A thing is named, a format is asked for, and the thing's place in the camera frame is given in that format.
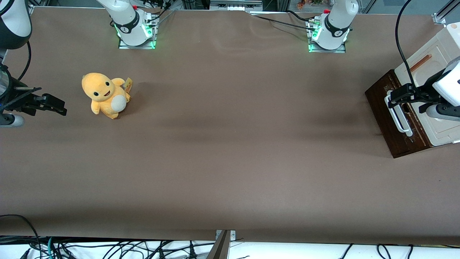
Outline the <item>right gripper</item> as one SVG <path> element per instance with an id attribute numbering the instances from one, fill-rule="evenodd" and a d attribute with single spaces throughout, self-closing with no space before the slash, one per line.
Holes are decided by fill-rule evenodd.
<path id="1" fill-rule="evenodd" d="M 36 115 L 36 110 L 48 110 L 58 113 L 61 116 L 67 115 L 65 102 L 50 94 L 42 95 L 42 104 L 33 108 L 27 108 L 29 101 L 33 101 L 33 93 L 38 90 L 37 87 L 28 87 L 16 78 L 11 76 L 8 67 L 4 64 L 1 67 L 1 96 L 0 96 L 0 113 L 3 115 L 5 110 L 16 110 L 19 113 L 26 113 L 30 116 Z"/>

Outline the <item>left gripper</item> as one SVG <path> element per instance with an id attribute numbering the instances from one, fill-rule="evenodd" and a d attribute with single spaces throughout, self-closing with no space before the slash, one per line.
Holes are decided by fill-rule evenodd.
<path id="1" fill-rule="evenodd" d="M 416 87 L 411 83 L 402 85 L 390 93 L 388 108 L 404 103 L 422 102 L 418 108 L 420 114 L 440 114 L 437 108 L 438 94 L 453 106 L 460 105 L 460 59 L 447 64 L 433 85 Z"/>

